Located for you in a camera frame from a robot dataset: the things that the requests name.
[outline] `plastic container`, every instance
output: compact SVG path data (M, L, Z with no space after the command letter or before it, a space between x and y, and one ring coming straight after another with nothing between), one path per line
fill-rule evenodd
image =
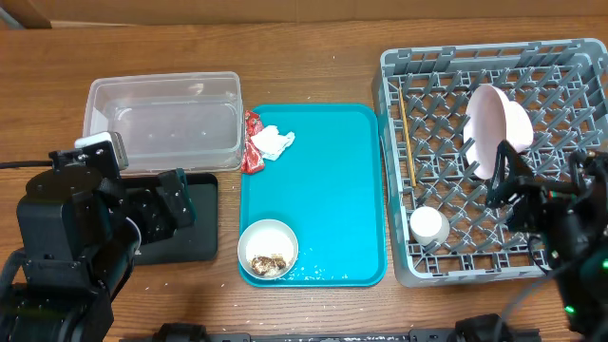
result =
M242 114L234 72L99 79L88 94L83 136L120 133L124 174L228 171L242 160Z
M608 132L608 53L596 39L385 51L372 85L389 189L397 279L409 287L542 276L527 235L509 232L510 208L485 207L487 185L466 159L466 106L480 85L499 88L525 109L534 141L522 157L539 178L568 181L572 151L594 150ZM399 88L404 91L417 186L411 186ZM447 241L421 245L409 232L420 206L444 213ZM546 252L533 258L547 267Z

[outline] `white cup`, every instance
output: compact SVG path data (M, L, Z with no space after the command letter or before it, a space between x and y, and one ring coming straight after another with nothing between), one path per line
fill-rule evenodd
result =
M439 210L422 206L411 213L409 229L416 241L422 245L427 246L432 241L442 244L449 235L449 221Z
M469 138L475 140L466 151L466 159L469 163L479 163L475 175L482 180L489 180L494 174L501 141L507 140L518 153L534 141L534 130L525 109L509 101L495 86L480 85L468 102L466 115L470 120L463 131L465 142Z

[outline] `white bowl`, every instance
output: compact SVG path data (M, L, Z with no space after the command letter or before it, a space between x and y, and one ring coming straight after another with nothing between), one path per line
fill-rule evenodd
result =
M297 238L287 224L276 219L263 219L245 229L238 240L237 253L238 262L250 276L273 280L285 276L294 267L298 253ZM251 259L272 254L282 254L287 266L276 275L256 274L251 267Z
M475 143L466 151L469 163L478 162L475 175L489 180L494 174L498 144L507 140L519 153L534 141L534 130L525 109L509 101L503 91L492 85L480 85L473 92L466 115L470 120L463 130L465 142Z

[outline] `gray dish rack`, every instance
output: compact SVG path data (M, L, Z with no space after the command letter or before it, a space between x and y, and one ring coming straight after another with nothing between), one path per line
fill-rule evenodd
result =
M485 207L486 183L473 174L463 141L466 105L481 84L504 91L526 109L534 142L523 158L537 177L569 180L568 155L593 150L608 132L605 89L608 54L595 39L385 51L373 80L374 108L389 189L389 229L395 274L408 287L480 283L541 276L528 256L527 236L510 233L510 208ZM416 187L408 175L403 88ZM421 205L439 208L450 222L441 245L422 246L409 234ZM533 257L547 267L542 246Z

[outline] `green light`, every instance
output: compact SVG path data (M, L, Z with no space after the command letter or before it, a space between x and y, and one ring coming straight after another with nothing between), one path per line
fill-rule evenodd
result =
M566 311L568 314L575 314L577 311L574 310L573 307L571 307L570 305L568 305L567 307L563 308L564 311Z

